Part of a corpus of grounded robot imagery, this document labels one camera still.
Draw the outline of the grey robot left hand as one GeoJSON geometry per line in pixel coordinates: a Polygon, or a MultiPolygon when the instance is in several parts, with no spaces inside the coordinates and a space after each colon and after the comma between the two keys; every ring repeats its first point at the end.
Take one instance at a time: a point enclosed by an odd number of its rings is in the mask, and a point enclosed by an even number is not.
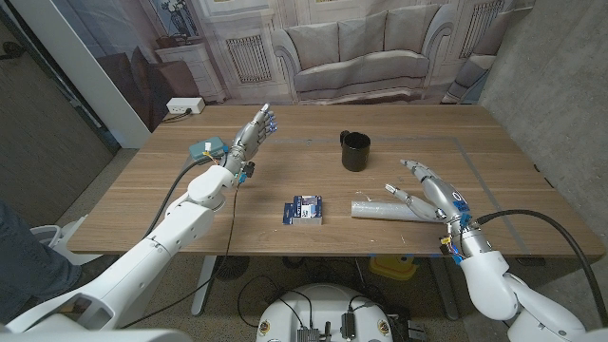
{"type": "Polygon", "coordinates": [[[242,167],[251,161],[262,143],[276,132],[276,117],[265,104],[236,134],[228,153],[223,157],[221,165],[231,171],[238,173],[242,167]]]}

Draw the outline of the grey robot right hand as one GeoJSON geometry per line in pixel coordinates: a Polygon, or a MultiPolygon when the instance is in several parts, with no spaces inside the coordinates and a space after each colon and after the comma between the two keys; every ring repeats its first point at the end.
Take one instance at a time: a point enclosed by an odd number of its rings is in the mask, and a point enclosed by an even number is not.
{"type": "Polygon", "coordinates": [[[386,184],[385,189],[403,201],[420,219],[445,223],[449,229],[460,231],[472,220],[470,208],[463,195],[441,179],[432,169],[414,160],[400,160],[421,183],[424,195],[431,203],[419,199],[398,187],[386,184]]]}

